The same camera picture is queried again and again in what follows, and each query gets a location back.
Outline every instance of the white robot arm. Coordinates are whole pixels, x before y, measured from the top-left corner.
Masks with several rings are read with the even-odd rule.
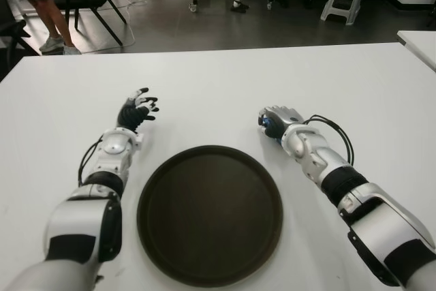
[[[274,106],[260,111],[258,123],[337,207],[349,226],[348,239],[382,283],[407,291],[435,291],[436,252],[430,232],[333,151],[309,121],[294,109]]]
[[[52,214],[44,237],[45,261],[23,271],[5,291],[87,291],[102,277],[103,262],[121,250],[121,196],[126,186],[133,154],[140,149],[142,135],[136,128],[154,120],[157,98],[136,91],[120,110],[117,127],[106,131],[95,143],[97,161],[82,182],[85,157],[79,170],[79,186]]]

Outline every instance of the gray floor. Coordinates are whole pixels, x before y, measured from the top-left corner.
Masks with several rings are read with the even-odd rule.
[[[114,2],[117,6],[128,4],[128,0]],[[92,12],[81,12],[79,31],[74,30],[74,19],[70,29],[82,52],[165,52],[395,42],[398,30],[425,29],[428,20],[426,12],[402,12],[385,1],[368,0],[362,4],[355,25],[346,27],[341,19],[320,20],[323,1],[316,1],[312,10],[305,9],[302,0],[290,0],[288,9],[274,3],[271,11],[266,0],[245,2],[251,6],[246,14],[230,12],[232,0],[199,0],[195,14],[188,10],[191,0],[136,3],[128,7],[135,42],[129,26],[113,10],[101,10],[124,48],[117,47]],[[120,11],[129,17],[127,7]],[[34,48],[48,35],[37,16],[27,17],[26,30],[32,35],[29,43]],[[110,47],[116,48],[96,51]]]

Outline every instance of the robotic hand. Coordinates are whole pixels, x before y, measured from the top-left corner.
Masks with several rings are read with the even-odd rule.
[[[258,123],[337,207],[348,239],[382,283],[436,290],[435,242],[419,219],[357,173],[294,109],[266,107]]]
[[[121,250],[121,196],[143,121],[152,121],[159,109],[155,97],[143,97],[147,88],[132,94],[120,110],[116,128],[106,131],[85,154],[79,169],[79,186],[52,214],[44,237],[45,261],[23,271],[5,291],[86,291],[101,279],[103,262]],[[90,175],[82,171],[97,150]]]

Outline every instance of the table surface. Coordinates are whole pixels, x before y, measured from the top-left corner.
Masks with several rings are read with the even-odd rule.
[[[160,164],[203,144],[254,157],[283,200],[272,260],[226,290],[393,290],[362,263],[323,193],[260,133],[258,110],[274,104],[336,121],[353,142],[356,169],[436,236],[436,74],[399,43],[27,57],[0,83],[0,289],[43,260],[45,224],[76,187],[84,151],[140,87],[159,97],[161,111],[139,127],[145,140],[123,195],[123,248],[103,266],[97,290],[196,290],[167,278],[144,254],[136,207]],[[335,132],[314,125],[345,156]]]
[[[398,36],[419,59],[436,70],[436,31],[398,31]]]

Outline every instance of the brown tray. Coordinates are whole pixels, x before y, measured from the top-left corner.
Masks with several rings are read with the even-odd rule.
[[[149,258],[169,277],[200,287],[258,270],[280,238],[283,208],[262,165],[236,149],[204,146],[163,163],[138,205]]]

